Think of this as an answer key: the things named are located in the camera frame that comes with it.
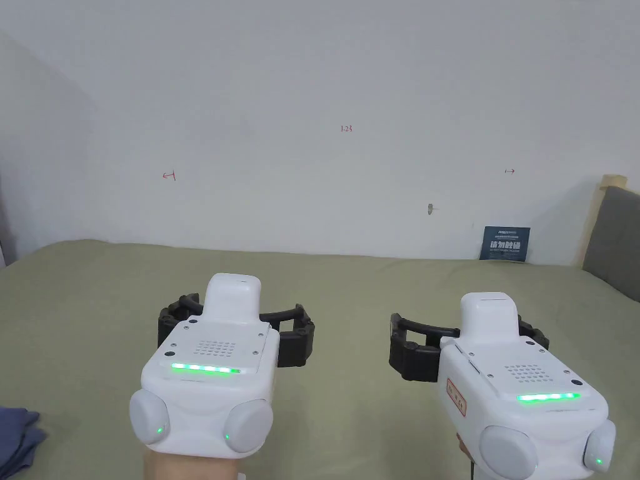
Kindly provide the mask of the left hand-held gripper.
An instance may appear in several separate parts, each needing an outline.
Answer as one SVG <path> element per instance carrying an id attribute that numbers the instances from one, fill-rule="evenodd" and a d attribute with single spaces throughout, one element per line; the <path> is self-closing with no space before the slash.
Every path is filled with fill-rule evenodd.
<path id="1" fill-rule="evenodd" d="M 302 304 L 259 315 L 260 293 L 257 277 L 218 273 L 204 307 L 187 294 L 161 310 L 158 349 L 129 404 L 143 445 L 204 458 L 245 458 L 262 447 L 276 368 L 306 365 L 315 324 Z M 292 330 L 281 332 L 287 321 Z"/>

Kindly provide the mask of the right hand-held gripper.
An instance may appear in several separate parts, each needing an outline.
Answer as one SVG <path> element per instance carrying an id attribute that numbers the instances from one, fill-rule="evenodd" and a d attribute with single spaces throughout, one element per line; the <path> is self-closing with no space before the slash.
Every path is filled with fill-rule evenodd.
<path id="1" fill-rule="evenodd" d="M 390 318 L 389 365 L 406 381 L 436 383 L 439 374 L 473 479 L 587 479 L 609 470 L 616 427 L 608 403 L 548 348 L 501 292 L 464 295 L 460 329 Z"/>

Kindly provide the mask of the person's left hand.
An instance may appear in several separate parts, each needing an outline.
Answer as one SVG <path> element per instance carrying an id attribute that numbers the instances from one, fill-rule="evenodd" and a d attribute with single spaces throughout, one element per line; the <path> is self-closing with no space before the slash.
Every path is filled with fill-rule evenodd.
<path id="1" fill-rule="evenodd" d="M 149 450 L 144 456 L 144 479 L 237 479 L 238 461 L 180 456 Z"/>

